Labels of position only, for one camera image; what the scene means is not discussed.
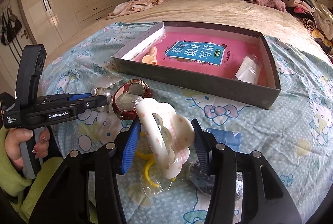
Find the metal screw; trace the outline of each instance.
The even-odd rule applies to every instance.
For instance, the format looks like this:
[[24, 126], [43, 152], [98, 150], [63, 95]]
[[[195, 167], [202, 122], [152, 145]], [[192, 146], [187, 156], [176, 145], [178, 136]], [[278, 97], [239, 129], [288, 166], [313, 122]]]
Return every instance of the metal screw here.
[[256, 157], [256, 158], [260, 158], [261, 157], [261, 152], [259, 151], [253, 151], [253, 156]]
[[109, 142], [107, 145], [105, 145], [105, 147], [108, 150], [112, 150], [112, 149], [114, 149], [116, 147], [116, 145], [113, 142]]
[[223, 143], [218, 143], [216, 144], [216, 149], [222, 151], [225, 149], [225, 145]]
[[79, 152], [77, 150], [73, 150], [69, 153], [70, 157], [77, 157], [79, 155]]

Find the blue title label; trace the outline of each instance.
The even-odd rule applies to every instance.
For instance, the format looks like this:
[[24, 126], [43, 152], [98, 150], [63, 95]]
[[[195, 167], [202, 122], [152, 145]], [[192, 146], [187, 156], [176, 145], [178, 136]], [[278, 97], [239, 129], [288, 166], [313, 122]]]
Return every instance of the blue title label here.
[[174, 44], [167, 52], [167, 57], [207, 62], [221, 65], [224, 47], [212, 43], [183, 42]]

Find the blue polka dot cloth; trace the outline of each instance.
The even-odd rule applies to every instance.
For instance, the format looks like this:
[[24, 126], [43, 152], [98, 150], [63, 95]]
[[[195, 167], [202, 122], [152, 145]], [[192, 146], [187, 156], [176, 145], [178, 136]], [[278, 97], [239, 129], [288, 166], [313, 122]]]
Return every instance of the blue polka dot cloth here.
[[[87, 93], [92, 75], [114, 71], [112, 55], [156, 23], [114, 23], [91, 35], [52, 62], [41, 78], [44, 94]], [[281, 93], [269, 110], [165, 83], [144, 80], [153, 98], [171, 104], [189, 120], [197, 118], [202, 129], [242, 133], [239, 151], [259, 150], [269, 161], [292, 196], [305, 223], [319, 207], [333, 183], [333, 68], [288, 43], [265, 36], [279, 72]], [[122, 75], [115, 92], [133, 76]], [[131, 121], [119, 120], [111, 111], [86, 110], [79, 119], [54, 126], [65, 157], [71, 150], [95, 151], [114, 141]], [[145, 137], [139, 148], [149, 152]], [[163, 180], [154, 165], [152, 176], [160, 189], [142, 179], [145, 160], [134, 158], [131, 169], [118, 176], [119, 192], [129, 224], [204, 223], [210, 196], [186, 179], [190, 158], [174, 182]], [[90, 174], [89, 199], [94, 203], [94, 174]], [[234, 223], [240, 221], [241, 200], [236, 202]]]

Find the finger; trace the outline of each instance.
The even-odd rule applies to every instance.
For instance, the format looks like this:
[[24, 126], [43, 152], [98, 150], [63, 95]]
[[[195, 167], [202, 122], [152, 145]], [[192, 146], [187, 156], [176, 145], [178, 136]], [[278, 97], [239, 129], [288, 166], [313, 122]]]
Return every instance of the finger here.
[[5, 139], [5, 150], [11, 160], [21, 158], [20, 143], [33, 137], [31, 130], [24, 128], [11, 129]]
[[49, 129], [45, 128], [45, 130], [43, 130], [39, 135], [39, 141], [43, 143], [48, 141], [49, 139], [50, 139]]
[[43, 143], [41, 143], [41, 142], [37, 142], [37, 143], [35, 144], [34, 149], [32, 150], [32, 152], [33, 152], [34, 154], [36, 154], [36, 153], [42, 153], [42, 152], [44, 152], [44, 151], [47, 151], [48, 148], [49, 148], [49, 142], [48, 142], [48, 141], [43, 142]]
[[48, 150], [46, 150], [46, 151], [44, 151], [44, 152], [41, 152], [41, 153], [37, 153], [37, 154], [35, 155], [35, 158], [44, 158], [44, 157], [47, 157], [48, 153], [49, 153]]

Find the black door handle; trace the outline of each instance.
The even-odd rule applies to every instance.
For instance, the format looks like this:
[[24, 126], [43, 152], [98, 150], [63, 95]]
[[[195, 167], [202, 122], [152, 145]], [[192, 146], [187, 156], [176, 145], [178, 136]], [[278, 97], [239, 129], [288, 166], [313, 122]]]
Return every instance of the black door handle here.
[[45, 7], [45, 10], [47, 11], [47, 8], [46, 8], [45, 1], [44, 1], [44, 0], [43, 0], [43, 4], [44, 4], [44, 7]]
[[50, 5], [50, 2], [49, 2], [49, 0], [47, 0], [47, 3], [49, 4], [49, 8], [51, 9], [51, 5]]

